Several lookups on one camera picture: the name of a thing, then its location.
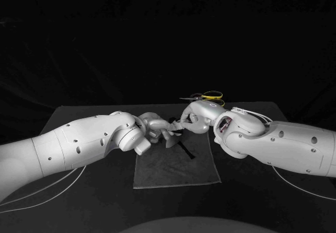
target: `gray towel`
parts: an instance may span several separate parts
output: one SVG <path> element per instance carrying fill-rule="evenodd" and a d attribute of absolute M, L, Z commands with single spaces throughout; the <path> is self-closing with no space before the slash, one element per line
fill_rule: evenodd
<path fill-rule="evenodd" d="M 166 148 L 166 141 L 152 144 L 149 151 L 137 155 L 133 188 L 157 188 L 221 183 L 214 163 L 208 133 L 185 130 L 180 142 Z"/>

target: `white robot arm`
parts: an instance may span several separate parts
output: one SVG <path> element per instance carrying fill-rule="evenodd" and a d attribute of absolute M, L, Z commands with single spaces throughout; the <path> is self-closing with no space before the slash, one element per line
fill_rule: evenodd
<path fill-rule="evenodd" d="M 183 111 L 180 129 L 205 133 L 214 126 L 215 142 L 235 158 L 251 155 L 289 171 L 336 177 L 336 132 L 281 121 L 263 124 L 250 111 L 225 110 L 211 101 L 195 101 Z M 191 116 L 193 123 L 185 120 Z"/>
<path fill-rule="evenodd" d="M 136 117 L 117 111 L 75 120 L 38 137 L 0 145 L 0 202 L 28 183 L 91 164 L 117 148 L 134 149 L 142 155 L 160 134 L 168 142 L 172 139 L 166 128 L 175 130 L 156 113 Z"/>

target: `table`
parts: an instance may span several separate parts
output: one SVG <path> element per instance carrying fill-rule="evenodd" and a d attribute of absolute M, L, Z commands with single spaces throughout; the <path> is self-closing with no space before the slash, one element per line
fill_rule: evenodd
<path fill-rule="evenodd" d="M 42 134 L 68 122 L 124 111 L 139 116 L 156 112 L 163 118 L 180 117 L 188 104 L 61 106 Z M 273 102 L 227 103 L 287 121 Z M 273 167 L 251 156 L 231 157 L 209 139 L 222 183 L 153 189 L 133 189 L 136 152 L 114 150 L 87 166 L 69 190 L 46 204 L 0 214 L 0 232 L 117 233 L 147 221 L 178 216 L 208 216 L 263 226 L 280 233 L 332 232 L 336 230 L 336 201 L 322 199 L 290 186 Z M 54 187 L 7 207 L 32 206 L 54 197 L 75 180 L 82 168 Z M 306 190 L 336 198 L 326 177 L 315 177 L 279 169 L 281 175 Z M 10 199 L 29 194 L 68 174 L 54 174 L 19 189 Z"/>

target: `scissors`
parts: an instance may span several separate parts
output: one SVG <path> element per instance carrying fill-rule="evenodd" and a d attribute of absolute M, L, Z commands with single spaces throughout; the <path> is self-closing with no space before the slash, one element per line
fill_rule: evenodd
<path fill-rule="evenodd" d="M 225 102 L 222 100 L 222 93 L 219 91 L 208 91 L 204 94 L 193 93 L 189 98 L 180 98 L 180 99 L 191 100 L 191 102 L 196 100 L 208 100 L 218 103 L 222 107 L 225 105 Z"/>

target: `black curtain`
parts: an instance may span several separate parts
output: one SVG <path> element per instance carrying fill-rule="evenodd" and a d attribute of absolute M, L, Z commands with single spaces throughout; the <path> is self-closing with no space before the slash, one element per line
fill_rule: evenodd
<path fill-rule="evenodd" d="M 9 1 L 0 9 L 0 143 L 61 105 L 273 101 L 336 130 L 335 2 Z"/>

